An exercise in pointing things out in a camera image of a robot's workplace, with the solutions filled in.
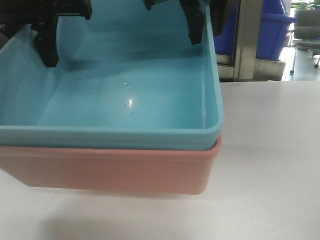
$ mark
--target pink bin edge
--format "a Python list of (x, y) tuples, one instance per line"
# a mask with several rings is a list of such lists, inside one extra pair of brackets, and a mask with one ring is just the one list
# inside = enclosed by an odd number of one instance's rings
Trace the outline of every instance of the pink bin edge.
[(222, 145), (206, 151), (0, 146), (0, 169), (30, 187), (200, 194)]

